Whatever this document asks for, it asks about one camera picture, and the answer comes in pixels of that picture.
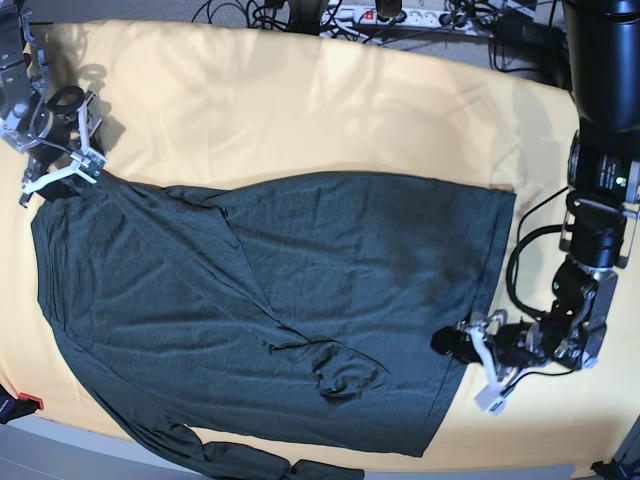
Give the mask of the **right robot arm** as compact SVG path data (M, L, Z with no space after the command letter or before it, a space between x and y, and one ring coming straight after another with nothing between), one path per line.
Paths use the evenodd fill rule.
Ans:
M28 161L19 204L54 202L97 183L107 163L95 92L68 85L52 93L51 63L21 1L1 3L1 140Z

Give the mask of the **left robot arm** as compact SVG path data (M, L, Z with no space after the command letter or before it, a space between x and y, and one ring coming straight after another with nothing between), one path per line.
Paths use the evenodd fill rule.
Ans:
M617 273L628 264L639 222L639 5L567 1L563 10L579 116L566 213L559 224L518 234L506 268L507 293L515 298L523 250L558 234L565 258L553 278L552 306L522 305L524 319L517 323L503 310L474 313L432 339L438 353L482 365L488 383L475 401L495 415L523 378L547 365L572 374L596 364Z

